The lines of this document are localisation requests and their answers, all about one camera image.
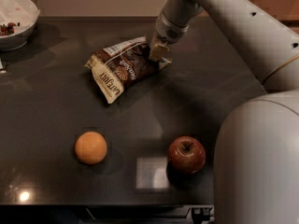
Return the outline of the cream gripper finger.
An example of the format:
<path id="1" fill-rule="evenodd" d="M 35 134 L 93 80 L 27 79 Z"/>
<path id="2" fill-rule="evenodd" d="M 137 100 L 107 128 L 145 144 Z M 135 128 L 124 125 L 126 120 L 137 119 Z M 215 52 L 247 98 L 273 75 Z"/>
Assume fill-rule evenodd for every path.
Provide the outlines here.
<path id="1" fill-rule="evenodd" d="M 169 51 L 166 44 L 156 44 L 153 48 L 153 61 L 157 62 Z"/>
<path id="2" fill-rule="evenodd" d="M 151 61 L 159 60 L 158 43 L 157 42 L 152 42 L 149 46 L 149 59 Z"/>

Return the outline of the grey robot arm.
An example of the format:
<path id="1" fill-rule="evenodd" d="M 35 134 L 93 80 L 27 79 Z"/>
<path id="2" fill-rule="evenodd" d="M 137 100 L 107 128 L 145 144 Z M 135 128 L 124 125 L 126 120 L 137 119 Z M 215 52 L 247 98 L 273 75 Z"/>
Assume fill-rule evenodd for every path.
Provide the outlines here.
<path id="1" fill-rule="evenodd" d="M 248 79 L 235 88 L 250 88 L 214 145 L 215 224 L 298 224 L 298 35 L 249 0 L 167 0 L 151 57 L 178 42 L 201 12 L 241 59 Z"/>

